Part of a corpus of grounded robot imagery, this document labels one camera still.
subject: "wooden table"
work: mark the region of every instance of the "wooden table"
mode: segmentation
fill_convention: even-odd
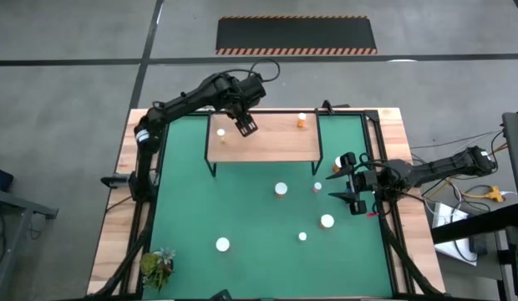
[[[261,126],[243,137],[234,120],[225,114],[211,116],[209,127],[209,162],[311,162],[320,160],[317,118],[307,114],[305,127],[296,127],[294,114],[252,114]],[[216,134],[224,129],[226,142]]]
[[[362,109],[338,109],[338,110],[362,110]],[[380,123],[382,127],[383,140],[389,159],[402,159],[411,161],[408,138],[405,134],[402,116],[398,108],[379,108]],[[140,117],[145,115],[146,110],[131,110],[129,120],[124,133],[124,139],[119,153],[118,166],[116,172],[129,174],[135,168],[136,144],[133,128],[137,125]],[[224,129],[230,130],[233,124],[225,126]],[[371,135],[373,141],[374,154],[377,156],[375,136]],[[418,195],[419,190],[413,189],[411,194]],[[128,188],[115,189],[110,193],[108,206],[126,198],[130,194]],[[424,204],[405,197],[398,202],[404,240],[409,256],[414,260],[423,275],[438,290],[444,292],[444,283],[439,270],[439,263],[434,250],[434,244],[430,234],[429,225],[424,212]],[[101,235],[99,237],[98,250],[94,260],[94,266],[89,280],[87,293],[94,293],[106,283],[112,273],[123,260],[127,242],[130,235],[131,222],[135,204],[126,201],[112,209],[105,215]],[[140,230],[144,226],[145,220],[141,221]],[[394,263],[399,291],[406,292],[402,265],[394,254]],[[138,256],[133,266],[131,280],[129,282],[130,291],[134,290],[138,275]]]

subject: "black table leg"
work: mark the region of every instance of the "black table leg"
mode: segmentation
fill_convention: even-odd
[[[432,229],[434,243],[449,242],[475,234],[518,227],[518,204]]]

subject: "gray floor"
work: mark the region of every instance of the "gray floor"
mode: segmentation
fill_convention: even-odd
[[[0,59],[139,58],[155,0],[0,0]],[[168,0],[152,57],[213,56],[216,20],[239,14],[366,14],[380,54],[518,52],[518,11],[511,0]],[[207,75],[243,65],[151,66],[140,107],[194,89]],[[84,294],[114,169],[136,66],[0,68],[0,167],[14,191],[60,207],[58,219],[28,240],[19,259],[13,300]],[[274,72],[261,66],[265,76]],[[497,129],[518,110],[518,60],[425,63],[283,64],[267,84],[262,107],[314,107],[324,99],[355,107],[400,107],[410,145],[428,145]],[[489,147],[490,139],[478,141]],[[425,160],[461,144],[417,150]],[[505,151],[500,171],[476,181],[514,190]],[[439,198],[454,203],[449,192]],[[504,204],[489,203],[493,209]],[[439,256],[447,291],[495,299],[498,272],[488,259],[468,268]]]

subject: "orange cup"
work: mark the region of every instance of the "orange cup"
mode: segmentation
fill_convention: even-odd
[[[304,113],[298,114],[298,127],[303,127],[306,124],[306,115]]]
[[[335,162],[333,162],[333,172],[338,172],[341,170],[341,157],[335,158]]]

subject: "wooden table border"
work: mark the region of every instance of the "wooden table border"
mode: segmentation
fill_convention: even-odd
[[[275,111],[278,111],[278,112],[288,112],[288,111],[299,111],[299,112],[307,112],[307,111],[313,111],[315,109],[254,109],[252,111],[257,111],[257,112],[261,112],[261,111],[265,111],[265,110],[269,110],[269,111],[272,111],[272,110],[275,110]],[[376,156],[376,158],[380,158],[381,157],[381,153],[382,151],[384,151],[384,154],[387,155],[388,152],[386,151],[387,148],[388,148],[388,143],[386,141],[386,137],[384,137],[382,135],[382,131],[383,131],[383,126],[384,124],[382,123],[382,121],[384,120],[387,120],[387,118],[383,119],[383,116],[387,116],[387,115],[391,115],[391,113],[393,113],[393,115],[395,115],[395,113],[398,115],[398,119],[397,120],[397,124],[398,124],[398,121],[399,121],[399,125],[396,125],[398,127],[398,130],[401,130],[401,136],[404,137],[405,139],[405,145],[407,146],[407,138],[405,137],[405,131],[404,131],[404,125],[402,123],[402,120],[401,120],[401,116],[400,116],[400,113],[399,113],[399,109],[395,109],[395,108],[392,108],[392,109],[335,109],[337,112],[339,113],[342,113],[342,112],[363,112],[364,111],[374,111],[374,112],[378,112],[378,116],[379,116],[379,122],[378,122],[378,127],[375,129],[376,130],[376,136],[374,137],[370,137],[372,141],[370,141],[370,150],[372,150],[373,154],[376,155],[376,152],[375,152],[375,148],[373,147],[374,146],[374,143],[373,142],[377,142],[378,140],[380,140],[380,136],[381,136],[381,140],[382,140],[382,150],[378,150],[378,156]],[[125,127],[125,130],[124,130],[124,139],[122,140],[123,143],[122,143],[122,146],[121,146],[121,149],[120,149],[120,154],[119,154],[119,159],[118,159],[118,165],[117,165],[117,168],[116,168],[116,171],[117,172],[131,172],[134,168],[135,168],[135,165],[131,165],[130,162],[131,160],[133,160],[133,162],[135,162],[135,159],[131,158],[131,152],[134,152],[135,155],[136,155],[136,145],[131,145],[131,139],[132,138],[132,142],[135,143],[135,139],[134,139],[134,134],[132,134],[132,128],[136,125],[136,122],[138,122],[138,119],[144,115],[146,112],[146,110],[131,110],[131,114],[129,115],[129,120],[127,122],[127,125]],[[319,112],[320,113],[324,113],[326,112],[326,110],[324,109],[319,109]],[[399,159],[403,159],[403,160],[406,160],[406,161],[411,161],[411,157],[410,157],[410,154],[409,154],[409,148],[408,148],[408,153],[407,154],[403,154],[402,157],[399,157]],[[156,159],[158,163],[160,163],[162,161],[162,157],[160,158],[157,158]],[[113,203],[116,203],[116,197],[115,196],[118,196],[118,195],[124,195],[124,191],[112,191],[110,194],[109,194],[109,201],[108,201],[108,206],[111,206]],[[124,209],[129,213],[122,213],[121,217],[122,219],[127,219],[127,216],[131,217],[130,213],[133,213],[131,212],[131,205],[134,205],[134,203],[130,203],[130,204],[125,204],[125,205],[129,205],[128,207],[124,207]],[[422,207],[422,213],[424,214],[424,206],[421,204],[421,203],[413,203],[413,200],[411,200],[411,206],[412,207],[416,207],[416,205],[419,205],[419,208],[418,208],[418,212],[420,213],[420,208]],[[147,207],[149,207],[149,204],[144,204],[144,207],[146,207],[145,209],[147,209]],[[400,208],[397,208],[397,209],[394,209],[394,210],[398,210],[397,213],[399,213],[399,218],[401,218],[402,216],[402,207]],[[106,275],[108,275],[108,272],[109,270],[111,270],[112,268],[109,268],[110,266],[115,266],[117,267],[117,265],[119,264],[119,261],[116,261],[116,258],[120,258],[120,257],[124,257],[124,251],[126,249],[123,248],[123,246],[121,246],[121,251],[123,253],[118,255],[118,254],[115,254],[114,256],[114,260],[112,263],[107,263],[105,262],[105,253],[107,253],[110,250],[112,250],[113,248],[110,247],[109,245],[106,245],[105,246],[105,242],[102,242],[102,238],[105,234],[105,230],[107,231],[110,231],[109,229],[112,228],[113,226],[113,222],[115,222],[115,220],[113,219],[112,217],[113,213],[110,212],[108,214],[105,215],[105,218],[104,218],[104,221],[103,221],[103,226],[102,226],[102,230],[100,232],[100,235],[99,235],[99,245],[98,245],[98,250],[97,250],[97,253],[96,253],[96,256],[94,257],[94,264],[93,264],[93,269],[92,269],[92,272],[91,272],[91,277],[90,277],[90,281],[89,281],[89,287],[87,289],[87,293],[94,293],[95,291],[98,290],[98,288],[102,287],[104,282],[106,282],[106,278],[105,276],[101,277],[100,275],[98,275],[98,265],[99,266],[103,266],[103,269],[106,270]],[[397,227],[392,227],[395,231],[397,229],[400,228],[400,233],[402,233],[403,231],[405,231],[405,228],[406,228],[406,225],[405,224],[399,224],[397,223],[397,225],[393,225],[393,226],[397,226]],[[427,230],[427,233],[429,234],[429,227],[428,225],[426,224],[426,230]],[[139,230],[141,230],[143,228],[143,225],[141,224],[140,227],[139,227]],[[410,251],[410,247],[409,247],[409,243],[407,243],[407,246],[406,246],[406,249],[408,250],[408,252]],[[433,275],[432,278],[430,278],[430,282],[437,288],[437,289],[440,289],[440,290],[444,290],[444,285],[443,285],[443,280],[441,278],[441,275],[440,275],[440,271],[439,271],[439,265],[437,264],[437,257],[435,256],[435,252],[433,251],[433,253],[431,254],[427,254],[427,255],[430,255],[432,261],[433,261],[433,264],[434,264],[434,268],[436,268],[436,271],[433,272],[433,274],[437,274],[437,276],[439,277],[435,277],[436,275]],[[128,290],[131,290],[132,288],[140,288],[141,289],[141,282],[140,281],[137,281],[138,280],[138,277],[139,277],[139,269],[138,269],[138,261],[140,260],[140,255],[137,256],[137,258],[135,259],[135,265],[133,266],[132,268],[132,275],[133,277],[131,278],[131,280],[129,281],[129,285],[127,286],[127,289]],[[399,263],[399,259],[397,256],[394,256],[393,257],[393,261],[394,261],[394,266],[395,266],[395,269],[396,269],[396,273],[395,273],[395,280],[400,280],[400,277],[404,276],[404,273],[403,273],[403,269],[402,269],[402,265],[401,263]],[[399,289],[400,291],[404,291],[404,292],[407,292],[408,290],[406,289],[406,286],[405,286],[405,279],[404,279],[404,286],[402,285],[399,285]]]

